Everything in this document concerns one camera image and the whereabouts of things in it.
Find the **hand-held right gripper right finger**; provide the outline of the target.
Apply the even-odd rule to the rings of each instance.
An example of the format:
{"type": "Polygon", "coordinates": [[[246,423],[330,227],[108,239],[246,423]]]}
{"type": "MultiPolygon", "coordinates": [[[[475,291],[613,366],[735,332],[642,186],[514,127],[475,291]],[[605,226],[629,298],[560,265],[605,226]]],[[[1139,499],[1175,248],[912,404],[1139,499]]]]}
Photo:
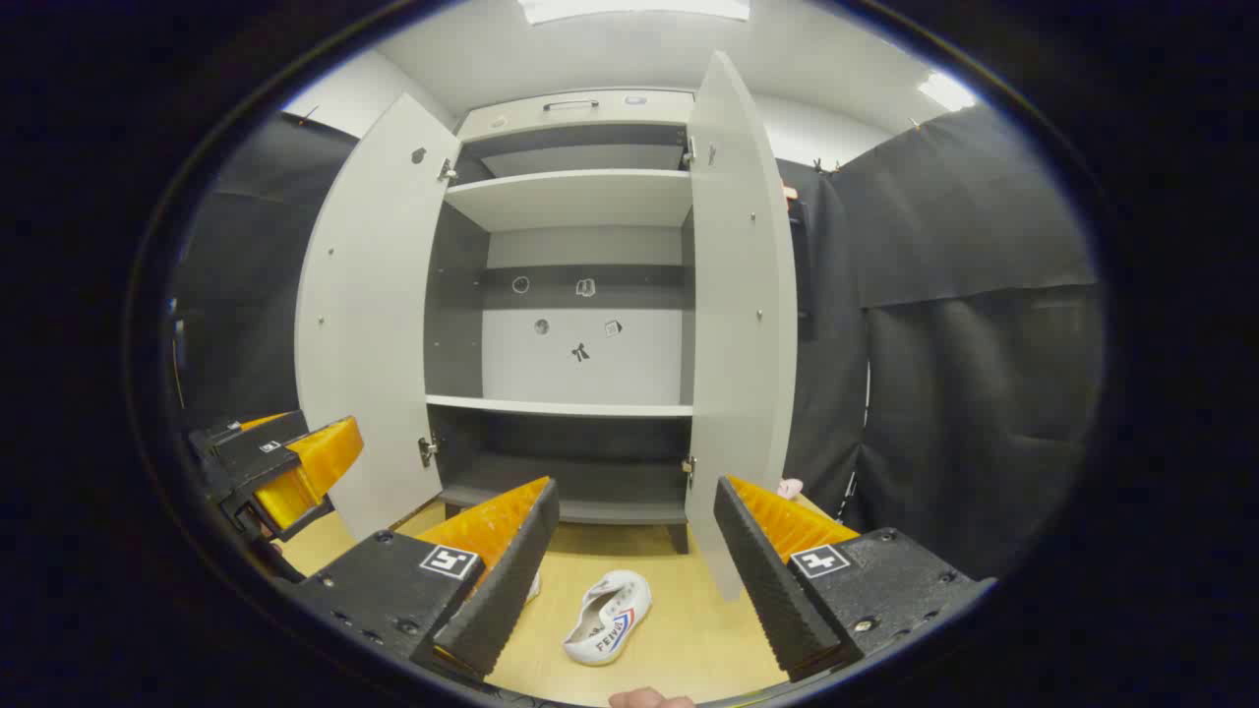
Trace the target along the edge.
{"type": "Polygon", "coordinates": [[[860,534],[738,477],[719,480],[713,515],[791,682],[906,645],[992,587],[901,530],[860,534]]]}

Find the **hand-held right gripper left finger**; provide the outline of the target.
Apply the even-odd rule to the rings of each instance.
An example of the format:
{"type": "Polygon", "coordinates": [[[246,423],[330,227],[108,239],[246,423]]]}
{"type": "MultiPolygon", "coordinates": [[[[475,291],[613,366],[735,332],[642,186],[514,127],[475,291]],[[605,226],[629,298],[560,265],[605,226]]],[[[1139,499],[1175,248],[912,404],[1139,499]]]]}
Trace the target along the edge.
{"type": "Polygon", "coordinates": [[[295,601],[373,651],[451,677],[488,677],[559,522],[539,477],[418,537],[378,530],[293,587],[295,601]]]}

